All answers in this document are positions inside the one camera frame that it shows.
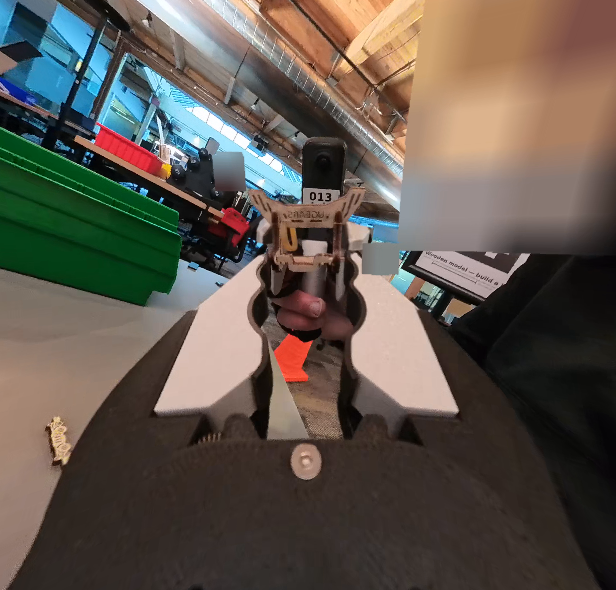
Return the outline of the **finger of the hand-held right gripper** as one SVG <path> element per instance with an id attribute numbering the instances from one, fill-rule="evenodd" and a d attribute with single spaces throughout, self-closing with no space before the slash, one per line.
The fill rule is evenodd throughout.
<path id="1" fill-rule="evenodd" d="M 348 252 L 361 252 L 371 238 L 371 230 L 359 224 L 335 226 L 335 300 L 340 302 L 346 292 L 345 262 Z"/>
<path id="2" fill-rule="evenodd" d="M 261 219 L 256 230 L 258 255 L 264 256 L 264 267 L 269 276 L 270 295 L 280 295 L 285 285 L 285 268 L 277 265 L 273 257 L 273 239 L 271 224 Z"/>

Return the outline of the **black dumbbell rack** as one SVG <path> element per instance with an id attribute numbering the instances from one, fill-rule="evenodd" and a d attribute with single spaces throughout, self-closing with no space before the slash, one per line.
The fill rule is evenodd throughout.
<path id="1" fill-rule="evenodd" d="M 203 202 L 220 202 L 224 195 L 214 185 L 212 155 L 206 148 L 190 157 L 186 167 L 173 164 L 167 182 Z"/>

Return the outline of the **long spiral ceiling duct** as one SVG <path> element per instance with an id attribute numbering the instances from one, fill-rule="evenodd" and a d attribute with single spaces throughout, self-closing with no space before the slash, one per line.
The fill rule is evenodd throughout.
<path id="1" fill-rule="evenodd" d="M 231 57 L 240 82 L 308 137 L 348 143 L 350 170 L 400 209 L 404 158 L 245 0 L 135 0 L 203 56 Z"/>

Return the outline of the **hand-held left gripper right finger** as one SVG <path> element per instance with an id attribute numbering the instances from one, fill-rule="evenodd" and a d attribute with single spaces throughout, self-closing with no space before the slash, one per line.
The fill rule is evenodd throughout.
<path id="1" fill-rule="evenodd" d="M 343 435 L 368 415 L 389 435 L 411 417 L 456 419 L 459 408 L 417 308 L 379 275 L 362 273 L 362 258 L 345 262 L 346 314 L 353 331 L 343 351 Z"/>

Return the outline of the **red plastic bin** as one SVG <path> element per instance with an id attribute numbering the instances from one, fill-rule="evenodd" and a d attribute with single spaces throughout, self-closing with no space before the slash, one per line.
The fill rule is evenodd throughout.
<path id="1" fill-rule="evenodd" d="M 103 124 L 97 123 L 97 127 L 96 146 L 134 165 L 140 170 L 153 175 L 159 174 L 163 162 L 155 154 Z"/>

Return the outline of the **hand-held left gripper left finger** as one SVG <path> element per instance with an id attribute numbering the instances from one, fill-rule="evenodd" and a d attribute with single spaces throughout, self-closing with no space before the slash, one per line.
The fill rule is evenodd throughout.
<path id="1" fill-rule="evenodd" d="M 157 416 L 269 413 L 270 357 L 253 305 L 258 256 L 198 307 L 154 407 Z"/>

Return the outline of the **small toothed wooden part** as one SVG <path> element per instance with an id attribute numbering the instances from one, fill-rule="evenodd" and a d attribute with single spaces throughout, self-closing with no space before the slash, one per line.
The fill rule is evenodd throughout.
<path id="1" fill-rule="evenodd" d="M 55 416 L 46 426 L 49 435 L 49 444 L 52 454 L 52 463 L 59 466 L 65 466 L 70 460 L 73 452 L 73 445 L 66 437 L 67 426 L 65 421 Z"/>

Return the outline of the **wooden model frame part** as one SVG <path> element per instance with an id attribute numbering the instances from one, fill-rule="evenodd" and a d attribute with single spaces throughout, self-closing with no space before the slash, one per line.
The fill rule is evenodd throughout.
<path id="1" fill-rule="evenodd" d="M 338 201 L 328 205 L 287 204 L 274 201 L 261 190 L 248 190 L 252 205 L 258 209 L 264 219 L 271 224 L 273 213 L 279 214 L 281 221 L 294 228 L 333 228 L 337 224 L 346 224 L 355 214 L 365 196 L 365 189 L 352 187 Z M 321 265 L 335 264 L 335 252 L 316 256 L 293 255 L 290 266 L 284 267 L 295 273 L 306 273 Z"/>

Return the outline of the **wooden top workbench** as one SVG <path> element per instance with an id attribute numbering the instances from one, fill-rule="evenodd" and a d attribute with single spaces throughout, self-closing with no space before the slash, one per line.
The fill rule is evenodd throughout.
<path id="1" fill-rule="evenodd" d="M 188 193 L 183 192 L 175 186 L 172 186 L 171 184 L 167 183 L 164 179 L 139 169 L 135 165 L 128 163 L 127 161 L 108 152 L 107 150 L 104 150 L 104 148 L 95 145 L 93 142 L 85 139 L 84 137 L 80 137 L 77 135 L 74 137 L 74 142 L 81 147 L 85 147 L 87 150 L 93 152 L 94 154 L 105 158 L 116 166 L 119 166 L 121 169 L 123 169 L 124 172 L 139 176 L 142 179 L 142 182 L 145 182 L 145 185 L 150 186 L 150 188 L 155 187 L 155 189 L 161 190 L 166 193 L 167 196 L 173 194 L 180 200 L 189 202 L 190 204 L 198 207 L 199 209 L 205 210 L 209 216 L 213 216 L 218 219 L 222 219 L 222 217 L 224 216 L 222 211 L 213 208 L 212 206 L 206 204 L 205 202 L 197 198 L 194 198 L 193 196 L 190 196 Z"/>

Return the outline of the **black chair with red jacket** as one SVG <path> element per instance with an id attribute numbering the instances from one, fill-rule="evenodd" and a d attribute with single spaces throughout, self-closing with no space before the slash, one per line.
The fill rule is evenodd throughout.
<path id="1" fill-rule="evenodd" d="M 239 263 L 242 260 L 251 225 L 241 213 L 233 208 L 222 210 L 221 218 L 209 218 L 192 224 L 182 240 L 181 257 L 192 261 L 196 256 L 203 257 L 205 263 L 219 258 L 219 273 L 227 262 Z"/>

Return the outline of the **black framed marker sign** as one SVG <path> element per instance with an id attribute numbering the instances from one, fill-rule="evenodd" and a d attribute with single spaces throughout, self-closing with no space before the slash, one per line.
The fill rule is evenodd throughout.
<path id="1" fill-rule="evenodd" d="M 483 301 L 503 286 L 528 254 L 503 252 L 412 251 L 402 268 L 452 293 Z"/>

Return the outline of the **person's right hand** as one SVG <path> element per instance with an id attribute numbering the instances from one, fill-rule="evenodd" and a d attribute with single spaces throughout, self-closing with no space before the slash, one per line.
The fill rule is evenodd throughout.
<path id="1" fill-rule="evenodd" d="M 319 298 L 296 290 L 284 297 L 273 297 L 271 303 L 278 324 L 302 342 L 343 342 L 354 331 L 345 299 L 337 301 L 333 292 Z"/>

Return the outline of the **blue plastic bin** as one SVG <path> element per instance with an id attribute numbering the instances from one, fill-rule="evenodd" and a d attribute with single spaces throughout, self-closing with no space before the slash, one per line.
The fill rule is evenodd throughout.
<path id="1" fill-rule="evenodd" d="M 0 81 L 2 93 L 10 95 L 16 100 L 21 101 L 22 103 L 25 103 L 29 106 L 36 106 L 38 104 L 36 98 L 31 93 L 24 91 L 23 89 L 12 84 L 11 82 L 2 77 L 0 78 Z"/>

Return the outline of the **orange red plastic piece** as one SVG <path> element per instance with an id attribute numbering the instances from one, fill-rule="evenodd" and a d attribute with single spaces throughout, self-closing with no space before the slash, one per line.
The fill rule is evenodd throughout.
<path id="1" fill-rule="evenodd" d="M 302 341 L 288 334 L 274 351 L 281 373 L 287 383 L 301 383 L 309 380 L 304 371 L 304 363 L 312 346 L 312 341 Z"/>

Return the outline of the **tall black stand with base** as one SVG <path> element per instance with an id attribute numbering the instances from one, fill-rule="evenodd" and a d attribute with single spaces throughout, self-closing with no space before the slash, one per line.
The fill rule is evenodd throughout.
<path id="1" fill-rule="evenodd" d="M 73 102 L 79 92 L 92 56 L 94 55 L 96 47 L 104 34 L 105 27 L 107 26 L 107 24 L 111 23 L 119 32 L 122 33 L 127 33 L 131 30 L 131 26 L 128 24 L 128 22 L 106 0 L 85 0 L 85 2 L 98 13 L 99 19 L 96 29 L 94 30 L 92 39 L 90 40 L 88 49 L 86 51 L 86 55 L 81 62 L 80 69 L 76 74 L 66 101 L 62 103 L 58 119 L 56 120 L 54 126 L 49 126 L 47 128 L 46 134 L 42 140 L 41 146 L 50 151 L 55 150 L 58 137 L 60 136 L 64 125 L 66 124 L 68 117 L 70 116 Z"/>

